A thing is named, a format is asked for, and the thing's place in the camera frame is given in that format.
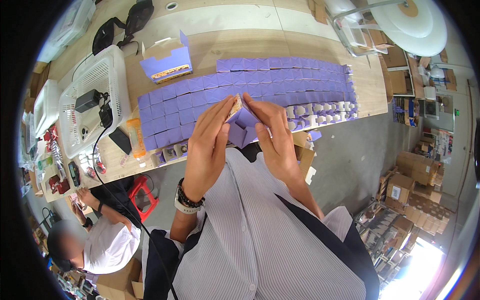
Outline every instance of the person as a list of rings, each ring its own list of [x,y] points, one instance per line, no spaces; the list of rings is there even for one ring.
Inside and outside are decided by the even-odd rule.
[[[251,163],[226,149],[232,96],[199,117],[171,229],[144,247],[144,299],[377,299],[347,209],[324,216],[302,177],[285,109],[243,99],[262,152]]]
[[[132,184],[133,177],[128,177],[91,191],[86,188],[77,190],[79,199],[93,208],[99,218],[93,224],[72,203],[73,213],[88,232],[85,241],[75,234],[81,228],[78,223],[66,226],[63,220],[54,224],[47,238],[47,247],[53,262],[63,272],[78,268],[92,274],[113,273],[133,257],[140,244],[141,225],[140,215],[127,195]]]

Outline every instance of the white watch strap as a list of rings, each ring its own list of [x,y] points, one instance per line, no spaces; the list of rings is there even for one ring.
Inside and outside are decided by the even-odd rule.
[[[183,212],[184,214],[187,214],[187,215],[194,214],[194,213],[198,212],[200,210],[200,208],[202,208],[201,206],[197,207],[197,208],[192,208],[192,207],[188,207],[188,206],[183,205],[179,201],[178,194],[175,194],[174,205],[175,205],[176,209],[180,210],[181,212]]]

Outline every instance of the purple folded box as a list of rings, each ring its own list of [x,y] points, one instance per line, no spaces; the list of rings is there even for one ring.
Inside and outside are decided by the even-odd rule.
[[[255,124],[260,122],[239,94],[235,95],[235,103],[228,114],[226,123],[230,124],[228,139],[243,149],[257,137]]]

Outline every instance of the chair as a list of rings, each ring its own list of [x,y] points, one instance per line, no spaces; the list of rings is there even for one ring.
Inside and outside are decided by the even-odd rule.
[[[158,204],[158,198],[153,197],[150,189],[146,185],[146,182],[147,177],[144,175],[140,175],[135,179],[132,188],[128,191],[128,197],[137,209],[142,223],[147,220],[150,213],[153,211],[153,209],[155,209],[155,206]],[[148,201],[150,201],[150,207],[147,209],[146,212],[142,212],[140,209],[138,209],[137,204],[135,203],[135,196],[138,194],[140,189],[145,192],[145,195],[148,197]]]

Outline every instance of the hand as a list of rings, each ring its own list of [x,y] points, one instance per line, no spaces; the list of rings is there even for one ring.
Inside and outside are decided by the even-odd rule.
[[[85,205],[95,210],[98,209],[98,204],[100,203],[100,201],[92,195],[89,189],[79,188],[77,190],[77,196],[83,203],[85,203]]]
[[[304,186],[305,180],[295,155],[292,132],[288,129],[285,109],[271,102],[254,101],[248,93],[243,93],[243,99],[272,133],[270,138],[263,124],[255,125],[265,164],[270,173],[283,181],[289,189],[298,185]]]
[[[230,124],[225,123],[225,120],[233,102],[232,95],[229,95],[203,112],[188,140],[187,167],[182,189],[190,201],[200,201],[223,170],[230,129]]]

